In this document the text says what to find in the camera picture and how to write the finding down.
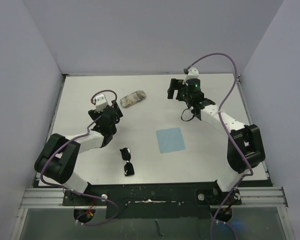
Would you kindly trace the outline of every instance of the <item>white table surface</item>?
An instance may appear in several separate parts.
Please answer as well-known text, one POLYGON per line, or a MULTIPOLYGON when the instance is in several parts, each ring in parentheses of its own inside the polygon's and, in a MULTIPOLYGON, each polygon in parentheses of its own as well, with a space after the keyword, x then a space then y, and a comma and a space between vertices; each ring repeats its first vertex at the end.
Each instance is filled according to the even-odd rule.
MULTIPOLYGON (((104 148, 81 153, 74 171, 92 185, 213 182, 227 163, 228 139, 211 125, 198 119, 183 122, 184 102, 167 99, 171 78, 185 75, 135 76, 68 76, 65 79, 52 133, 75 135, 86 132, 92 122, 88 111, 94 106, 91 96, 104 89, 114 90, 119 99, 143 90, 146 99, 122 108, 123 117, 116 125, 117 133, 104 148), (156 131, 181 128, 185 150, 160 153, 156 131), (125 177, 119 149, 129 148, 135 175, 125 177)), ((205 97, 220 104, 233 84, 232 74, 201 74, 201 90, 205 97)), ((108 101, 112 93, 105 94, 108 101)), ((239 91, 234 89, 224 104, 227 114, 248 124, 239 91)), ((266 180, 262 164, 254 168, 254 176, 244 180, 266 180)))

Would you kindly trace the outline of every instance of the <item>white wall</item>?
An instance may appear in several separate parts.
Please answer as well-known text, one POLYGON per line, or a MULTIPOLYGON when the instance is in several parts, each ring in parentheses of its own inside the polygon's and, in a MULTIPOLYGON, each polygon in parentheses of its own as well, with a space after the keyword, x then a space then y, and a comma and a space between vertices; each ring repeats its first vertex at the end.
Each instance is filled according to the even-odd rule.
POLYGON ((23 0, 65 74, 241 73, 283 0, 23 0), (212 57, 205 73, 231 73, 212 57))
POLYGON ((242 74, 242 87, 300 240, 300 0, 283 2, 242 74))
POLYGON ((35 175, 61 82, 22 0, 0 0, 0 240, 35 175))

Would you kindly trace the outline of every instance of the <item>black cable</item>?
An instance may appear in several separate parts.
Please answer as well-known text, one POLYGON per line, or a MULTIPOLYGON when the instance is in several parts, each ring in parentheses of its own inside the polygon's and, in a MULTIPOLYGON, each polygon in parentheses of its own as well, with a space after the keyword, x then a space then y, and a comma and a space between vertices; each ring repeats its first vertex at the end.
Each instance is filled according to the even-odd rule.
POLYGON ((186 110, 190 110, 189 108, 186 108, 185 110, 183 110, 182 111, 182 113, 181 113, 181 120, 182 121, 184 121, 184 122, 190 122, 192 119, 194 119, 195 118, 195 115, 193 115, 190 119, 188 119, 188 120, 184 120, 183 118, 182 118, 182 116, 184 115, 184 112, 186 111, 186 110))

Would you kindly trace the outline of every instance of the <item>screw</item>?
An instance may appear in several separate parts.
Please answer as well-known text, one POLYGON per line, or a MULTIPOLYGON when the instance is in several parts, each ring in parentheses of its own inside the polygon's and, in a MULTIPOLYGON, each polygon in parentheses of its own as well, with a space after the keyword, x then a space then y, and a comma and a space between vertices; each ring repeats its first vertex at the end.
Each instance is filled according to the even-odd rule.
POLYGON ((102 194, 101 197, 102 197, 103 199, 108 199, 108 196, 107 196, 106 194, 102 194))
POLYGON ((203 193, 200 193, 200 194, 198 195, 198 199, 199 199, 200 201, 205 200, 205 195, 204 195, 203 193))

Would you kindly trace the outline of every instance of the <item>blue cloth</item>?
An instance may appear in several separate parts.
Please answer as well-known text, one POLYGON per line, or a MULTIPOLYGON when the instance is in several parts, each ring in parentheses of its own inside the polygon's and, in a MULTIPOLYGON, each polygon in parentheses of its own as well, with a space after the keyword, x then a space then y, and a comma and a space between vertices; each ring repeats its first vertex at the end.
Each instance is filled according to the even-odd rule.
POLYGON ((186 149, 180 127, 156 131, 160 153, 166 154, 186 149))

